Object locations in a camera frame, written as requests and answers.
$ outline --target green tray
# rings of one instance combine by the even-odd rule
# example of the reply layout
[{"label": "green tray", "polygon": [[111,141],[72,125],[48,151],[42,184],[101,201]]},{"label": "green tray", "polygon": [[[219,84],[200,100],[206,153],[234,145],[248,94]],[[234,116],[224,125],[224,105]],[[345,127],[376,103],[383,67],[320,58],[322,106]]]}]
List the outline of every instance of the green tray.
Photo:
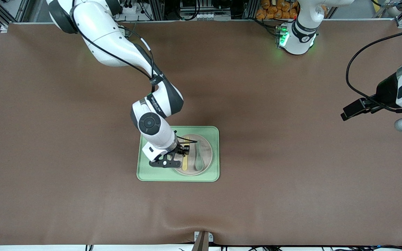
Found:
[{"label": "green tray", "polygon": [[220,177],[220,134],[216,127],[172,127],[178,136],[187,134],[201,135],[212,146],[212,162],[210,166],[199,175],[187,176],[178,173],[174,168],[151,167],[142,148],[147,141],[141,135],[139,158],[137,160],[137,178],[141,181],[187,181],[187,182],[213,182]]}]

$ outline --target brown mat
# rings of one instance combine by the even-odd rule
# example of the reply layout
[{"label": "brown mat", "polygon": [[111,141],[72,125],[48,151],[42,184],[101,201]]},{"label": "brown mat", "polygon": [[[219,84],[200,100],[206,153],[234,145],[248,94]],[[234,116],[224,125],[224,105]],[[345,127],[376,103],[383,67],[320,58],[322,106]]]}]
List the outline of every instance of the brown mat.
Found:
[{"label": "brown mat", "polygon": [[[0,244],[155,244],[208,230],[229,245],[402,245],[398,114],[341,121],[358,95],[348,60],[400,32],[327,21],[291,56],[254,22],[139,24],[185,98],[172,125],[220,130],[214,183],[141,182],[132,68],[106,67],[79,35],[10,25],[0,35]],[[351,81],[368,94],[402,64],[402,37],[373,46]]]}]

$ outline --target green light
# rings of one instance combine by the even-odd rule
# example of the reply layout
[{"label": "green light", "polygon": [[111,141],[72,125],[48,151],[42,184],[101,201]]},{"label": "green light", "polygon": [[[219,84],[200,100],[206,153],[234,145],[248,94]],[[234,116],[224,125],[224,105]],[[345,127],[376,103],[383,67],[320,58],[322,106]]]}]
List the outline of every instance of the green light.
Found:
[{"label": "green light", "polygon": [[285,32],[285,35],[282,35],[282,37],[280,38],[280,46],[285,46],[288,38],[289,38],[289,33]]}]

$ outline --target round plate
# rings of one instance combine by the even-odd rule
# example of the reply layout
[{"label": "round plate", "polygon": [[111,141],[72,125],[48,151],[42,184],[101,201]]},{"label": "round plate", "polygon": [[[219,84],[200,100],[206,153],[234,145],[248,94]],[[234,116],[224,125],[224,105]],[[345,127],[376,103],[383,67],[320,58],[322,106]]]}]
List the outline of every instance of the round plate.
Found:
[{"label": "round plate", "polygon": [[189,134],[182,136],[182,138],[196,140],[198,143],[190,143],[190,152],[187,156],[177,155],[174,157],[182,162],[182,167],[175,170],[188,176],[203,173],[212,162],[212,146],[207,139],[200,135]]}]

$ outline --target brown table cover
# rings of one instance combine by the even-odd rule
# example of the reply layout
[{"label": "brown table cover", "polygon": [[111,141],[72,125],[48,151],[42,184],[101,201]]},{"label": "brown table cover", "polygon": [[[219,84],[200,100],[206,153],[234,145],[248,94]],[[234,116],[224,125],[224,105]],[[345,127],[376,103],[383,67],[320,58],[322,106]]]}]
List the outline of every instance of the brown table cover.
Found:
[{"label": "brown table cover", "polygon": [[[0,244],[158,244],[208,230],[228,245],[402,245],[400,114],[343,122],[345,68],[394,21],[325,21],[292,56],[254,22],[138,24],[185,98],[171,125],[220,130],[214,183],[141,182],[131,104],[150,91],[54,25],[0,35]],[[367,94],[402,64],[402,37],[367,49]]]}]

